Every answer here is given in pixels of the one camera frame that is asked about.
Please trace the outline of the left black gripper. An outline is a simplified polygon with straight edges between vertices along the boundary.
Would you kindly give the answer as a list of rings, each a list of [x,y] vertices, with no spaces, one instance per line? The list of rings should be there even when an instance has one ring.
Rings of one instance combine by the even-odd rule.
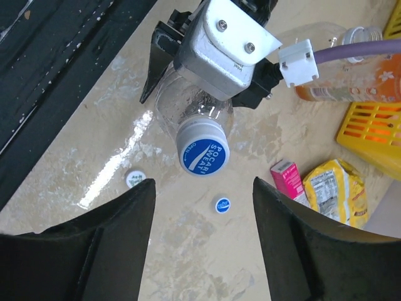
[[[174,10],[152,33],[145,103],[168,69],[214,98],[255,109],[282,79],[267,56],[281,46],[265,25],[276,1],[201,1],[194,12]]]

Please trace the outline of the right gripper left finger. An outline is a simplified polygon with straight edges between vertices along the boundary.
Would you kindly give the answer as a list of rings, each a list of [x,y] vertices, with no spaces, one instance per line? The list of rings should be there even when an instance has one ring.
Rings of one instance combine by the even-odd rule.
[[[155,181],[42,233],[1,235],[2,300],[136,300]]]

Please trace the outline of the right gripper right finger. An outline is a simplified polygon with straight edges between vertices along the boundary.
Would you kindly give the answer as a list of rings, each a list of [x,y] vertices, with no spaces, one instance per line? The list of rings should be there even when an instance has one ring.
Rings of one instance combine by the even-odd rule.
[[[400,240],[334,221],[260,178],[253,205],[271,300],[400,300]]]

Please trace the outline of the blue Pocari Sweat cap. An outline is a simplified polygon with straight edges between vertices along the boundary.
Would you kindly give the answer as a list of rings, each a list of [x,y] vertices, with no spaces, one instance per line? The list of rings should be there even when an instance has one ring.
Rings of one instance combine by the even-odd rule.
[[[179,127],[176,146],[181,167],[193,176],[206,177],[221,171],[230,157],[224,129],[207,117],[186,120]]]

